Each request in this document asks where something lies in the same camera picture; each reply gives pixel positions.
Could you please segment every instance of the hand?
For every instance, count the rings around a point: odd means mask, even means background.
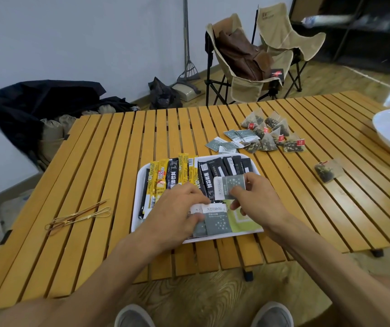
[[[230,194],[236,197],[231,203],[231,210],[241,207],[242,215],[248,215],[268,231],[290,220],[291,214],[281,203],[268,179],[253,172],[245,173],[244,176],[247,190],[240,186],[231,189]]]
[[[137,231],[144,232],[143,238],[152,244],[156,254],[174,249],[192,236],[196,224],[203,221],[201,213],[188,217],[190,207],[198,203],[209,204],[210,200],[189,182],[166,189]]]

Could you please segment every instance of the left hand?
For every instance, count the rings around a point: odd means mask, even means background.
[[[143,232],[156,254],[174,249],[192,236],[196,224],[204,219],[200,213],[188,217],[190,207],[198,203],[209,204],[210,200],[189,182],[166,189],[136,232]]]

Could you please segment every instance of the beige chair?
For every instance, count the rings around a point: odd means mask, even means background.
[[[292,65],[296,64],[297,66],[297,76],[294,78],[290,71],[288,72],[293,83],[287,91],[285,98],[293,86],[296,87],[298,92],[301,92],[301,73],[307,65],[307,62],[321,49],[325,41],[325,33],[320,32],[313,37],[303,37],[296,33],[292,28],[288,17],[288,10],[284,3],[279,3],[272,7],[259,8],[257,10],[256,23],[252,35],[253,41],[256,26],[259,28],[262,43],[268,52],[282,52],[284,50],[292,50],[294,52]],[[300,69],[299,62],[302,60],[305,63]]]
[[[250,80],[237,77],[234,74],[215,45],[215,37],[218,37],[221,30],[224,30],[227,33],[232,33],[235,30],[243,30],[242,24],[237,14],[234,13],[229,18],[225,18],[214,25],[209,24],[206,27],[205,51],[208,54],[207,80],[205,80],[205,84],[207,86],[206,105],[209,105],[209,88],[212,88],[214,93],[216,93],[214,104],[216,104],[216,101],[219,98],[223,104],[228,105],[227,96],[229,87],[231,98],[234,100],[232,103],[257,102],[267,96],[271,96],[273,99],[276,98],[278,91],[283,87],[283,83],[278,77],[268,78],[260,82],[252,82]],[[220,67],[224,72],[222,82],[210,79],[210,68],[213,62],[213,52],[215,52]],[[274,63],[271,65],[271,68],[283,69],[283,73],[286,74],[289,70],[292,58],[293,52],[291,50],[277,53],[277,55],[273,55]],[[219,84],[219,90],[217,90],[213,84]],[[225,86],[225,98],[221,96],[221,88],[223,86]]]

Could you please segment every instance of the forearm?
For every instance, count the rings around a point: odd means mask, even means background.
[[[115,249],[90,278],[41,326],[97,326],[139,272],[154,258],[154,248],[133,232]]]
[[[390,326],[390,290],[295,218],[274,237],[357,326]]]

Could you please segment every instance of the wooden slatted table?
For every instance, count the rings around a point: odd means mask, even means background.
[[[83,116],[0,246],[0,308],[62,297],[81,286],[127,236],[138,169],[205,144],[260,106],[286,117],[307,151],[250,156],[287,209],[342,253],[390,246],[390,149],[372,126],[382,106],[357,92],[273,102]],[[339,158],[345,175],[323,185],[319,161]],[[47,236],[44,227],[108,199],[111,218],[89,219]],[[185,244],[157,257],[136,282],[290,259],[263,233]]]

